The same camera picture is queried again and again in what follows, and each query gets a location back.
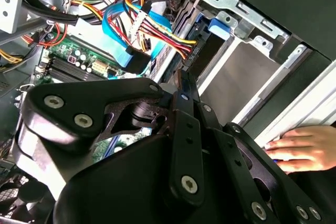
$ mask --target black mount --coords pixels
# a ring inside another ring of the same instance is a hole
[[[327,222],[239,125],[219,124],[192,76],[179,71],[175,84],[173,94],[145,78],[47,84],[28,92],[24,124],[60,152],[85,155],[97,141],[153,129],[73,177],[56,203],[55,224]],[[64,106],[46,105],[50,95]],[[92,126],[76,124],[78,114]]]

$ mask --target silver screw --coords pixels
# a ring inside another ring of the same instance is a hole
[[[314,215],[316,219],[321,220],[320,214],[314,208],[310,207],[309,210],[311,211],[311,213]]]
[[[296,206],[296,210],[299,212],[303,219],[308,220],[308,214],[302,207]]]
[[[297,54],[300,54],[300,53],[302,53],[303,52],[303,49],[300,47],[300,48],[298,48],[297,50],[296,50],[296,53]]]
[[[254,214],[258,216],[260,220],[266,220],[267,214],[261,204],[258,202],[252,202],[251,207]]]
[[[149,85],[149,87],[151,88],[151,90],[154,90],[154,91],[158,91],[159,89],[156,87],[156,86],[154,86],[154,85]]]
[[[204,105],[203,108],[207,111],[207,112],[211,112],[211,108],[208,105]]]
[[[44,98],[44,104],[52,109],[59,109],[64,106],[64,101],[61,97],[49,95]]]
[[[240,129],[237,126],[232,126],[233,130],[237,133],[240,133]]]
[[[93,120],[88,115],[79,114],[75,116],[75,123],[82,128],[89,128],[93,125]]]
[[[47,34],[47,37],[48,37],[48,39],[54,39],[55,35],[49,33],[49,34]]]
[[[184,100],[189,100],[189,98],[186,96],[186,95],[184,95],[184,94],[181,94],[181,96],[182,96],[182,98],[184,99]]]
[[[196,181],[190,176],[183,176],[181,183],[183,188],[190,194],[195,194],[198,190]]]

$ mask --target finger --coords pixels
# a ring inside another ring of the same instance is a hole
[[[310,126],[310,127],[301,127],[296,128],[294,130],[286,132],[282,135],[282,138],[289,138],[294,136],[312,136],[313,133],[319,128],[320,126]]]
[[[313,147],[295,147],[279,148],[276,150],[266,151],[272,159],[288,161],[291,159],[309,159],[313,160]]]
[[[306,172],[309,170],[320,170],[319,164],[312,160],[290,160],[279,161],[277,165],[286,173]]]
[[[285,147],[309,147],[309,146],[313,146],[313,137],[302,136],[302,137],[288,137],[269,142],[265,145],[265,149],[270,150]]]

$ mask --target hand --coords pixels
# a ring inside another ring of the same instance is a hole
[[[284,172],[328,170],[336,166],[336,129],[331,126],[291,130],[265,145],[266,153]]]

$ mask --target ram slot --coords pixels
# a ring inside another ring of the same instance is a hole
[[[58,58],[53,58],[51,63],[51,68],[57,69],[58,71],[75,78],[79,81],[99,81],[105,80],[105,78],[97,76],[93,73],[88,73],[85,70],[82,70],[75,65],[72,65],[66,61],[63,61]]]
[[[73,77],[70,77],[68,75],[66,75],[65,73],[62,73],[60,71],[58,71],[57,69],[50,69],[49,70],[49,76],[56,79],[56,80],[59,80],[61,82],[78,82],[80,80],[77,80]]]

